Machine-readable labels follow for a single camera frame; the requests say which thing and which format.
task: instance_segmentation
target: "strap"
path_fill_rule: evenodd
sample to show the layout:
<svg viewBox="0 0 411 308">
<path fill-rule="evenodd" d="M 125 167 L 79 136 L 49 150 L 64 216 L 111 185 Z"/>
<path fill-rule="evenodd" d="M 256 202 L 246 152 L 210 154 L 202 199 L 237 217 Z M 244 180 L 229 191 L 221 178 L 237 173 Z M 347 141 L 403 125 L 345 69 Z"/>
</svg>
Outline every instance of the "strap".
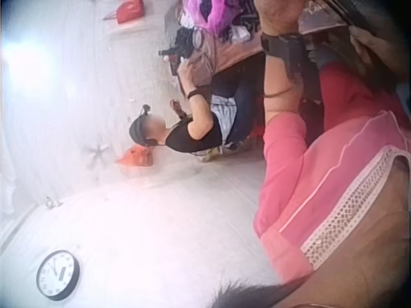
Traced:
<svg viewBox="0 0 411 308">
<path fill-rule="evenodd" d="M 201 94 L 200 90 L 195 89 L 195 90 L 192 90 L 192 91 L 187 95 L 187 99 L 190 100 L 190 98 L 192 98 L 192 97 L 195 96 L 195 95 L 202 95 L 202 94 Z"/>
</svg>

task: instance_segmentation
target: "clock face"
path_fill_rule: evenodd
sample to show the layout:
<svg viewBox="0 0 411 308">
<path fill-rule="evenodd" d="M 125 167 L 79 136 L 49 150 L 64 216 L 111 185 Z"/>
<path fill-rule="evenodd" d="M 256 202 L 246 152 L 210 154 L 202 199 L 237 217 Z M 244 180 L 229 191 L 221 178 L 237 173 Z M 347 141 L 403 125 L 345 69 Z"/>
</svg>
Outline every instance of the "clock face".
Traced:
<svg viewBox="0 0 411 308">
<path fill-rule="evenodd" d="M 47 297 L 63 292 L 73 279 L 74 258 L 69 252 L 52 253 L 43 261 L 37 275 L 37 286 Z"/>
</svg>

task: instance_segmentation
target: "pink sleeve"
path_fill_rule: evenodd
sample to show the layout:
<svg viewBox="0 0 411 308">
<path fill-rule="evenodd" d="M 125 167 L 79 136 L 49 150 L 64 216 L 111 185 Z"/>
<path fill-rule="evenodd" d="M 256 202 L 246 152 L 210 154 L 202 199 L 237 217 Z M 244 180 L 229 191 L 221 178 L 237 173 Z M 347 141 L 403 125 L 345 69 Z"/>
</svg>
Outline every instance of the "pink sleeve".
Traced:
<svg viewBox="0 0 411 308">
<path fill-rule="evenodd" d="M 267 170 L 254 220 L 258 236 L 275 223 L 293 194 L 307 150 L 305 136 L 304 121 L 291 112 L 275 116 L 265 128 Z"/>
</svg>

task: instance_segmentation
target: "black t-shirt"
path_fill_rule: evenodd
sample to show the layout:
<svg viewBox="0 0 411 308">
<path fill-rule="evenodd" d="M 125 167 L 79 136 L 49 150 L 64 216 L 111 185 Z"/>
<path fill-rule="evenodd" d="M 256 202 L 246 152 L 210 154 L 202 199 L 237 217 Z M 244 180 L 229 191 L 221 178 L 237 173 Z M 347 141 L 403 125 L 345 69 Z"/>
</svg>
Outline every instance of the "black t-shirt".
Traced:
<svg viewBox="0 0 411 308">
<path fill-rule="evenodd" d="M 214 125 L 203 139 L 195 140 L 190 136 L 188 133 L 188 124 L 193 121 L 193 118 L 186 117 L 176 124 L 166 139 L 166 145 L 175 151 L 183 153 L 195 153 L 221 146 L 223 136 L 221 134 L 220 124 L 217 116 L 213 112 L 211 113 L 213 115 Z"/>
</svg>

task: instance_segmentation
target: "pink shirt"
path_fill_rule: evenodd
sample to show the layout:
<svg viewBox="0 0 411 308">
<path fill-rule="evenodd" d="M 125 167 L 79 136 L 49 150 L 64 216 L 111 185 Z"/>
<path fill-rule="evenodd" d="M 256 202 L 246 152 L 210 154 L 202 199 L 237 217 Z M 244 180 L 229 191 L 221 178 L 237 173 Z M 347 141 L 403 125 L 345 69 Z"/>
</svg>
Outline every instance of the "pink shirt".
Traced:
<svg viewBox="0 0 411 308">
<path fill-rule="evenodd" d="M 390 112 L 359 117 L 321 135 L 307 148 L 299 115 L 282 113 L 266 127 L 267 173 L 254 229 L 284 282 L 316 264 L 302 249 L 359 174 L 387 151 L 411 163 L 410 141 Z"/>
</svg>

